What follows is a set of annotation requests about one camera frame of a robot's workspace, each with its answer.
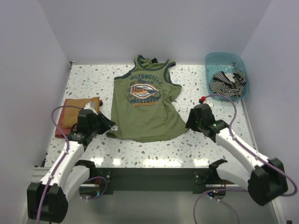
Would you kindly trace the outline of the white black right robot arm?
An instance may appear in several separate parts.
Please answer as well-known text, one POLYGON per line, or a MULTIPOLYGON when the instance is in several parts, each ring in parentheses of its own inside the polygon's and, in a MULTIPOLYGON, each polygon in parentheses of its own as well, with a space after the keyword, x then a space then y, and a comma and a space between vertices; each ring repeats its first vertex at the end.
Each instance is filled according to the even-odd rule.
POLYGON ((211 182, 230 181, 245 189, 253 201, 261 206, 288 191, 282 161, 258 153, 230 130, 228 123, 216 120, 208 104, 191 109, 186 128, 203 133, 242 165, 241 168, 230 167, 225 159, 210 164, 208 178, 211 182))

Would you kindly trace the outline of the olive green tank top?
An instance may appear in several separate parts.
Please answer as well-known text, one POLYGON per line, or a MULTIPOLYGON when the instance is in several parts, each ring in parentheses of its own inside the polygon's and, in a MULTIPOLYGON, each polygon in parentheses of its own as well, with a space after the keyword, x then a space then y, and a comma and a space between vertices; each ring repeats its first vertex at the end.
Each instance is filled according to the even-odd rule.
POLYGON ((174 139, 187 132, 185 122, 172 104, 182 91, 170 78, 175 61, 160 63, 139 55, 134 68, 114 78, 110 138, 155 142, 174 139))

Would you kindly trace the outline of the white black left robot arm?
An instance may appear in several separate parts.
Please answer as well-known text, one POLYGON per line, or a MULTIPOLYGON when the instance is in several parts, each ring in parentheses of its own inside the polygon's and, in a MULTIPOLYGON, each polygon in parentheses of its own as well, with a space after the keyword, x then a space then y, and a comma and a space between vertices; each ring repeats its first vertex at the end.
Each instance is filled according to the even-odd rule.
POLYGON ((81 109, 78 120, 65 134, 65 145, 61 154, 49 171, 27 188, 27 211, 29 219, 37 223, 61 223, 68 211, 69 201, 82 184, 96 182, 99 193, 86 200, 103 195, 108 187, 108 179, 97 173, 93 161, 81 156, 97 135, 102 135, 116 124, 92 108, 81 109))

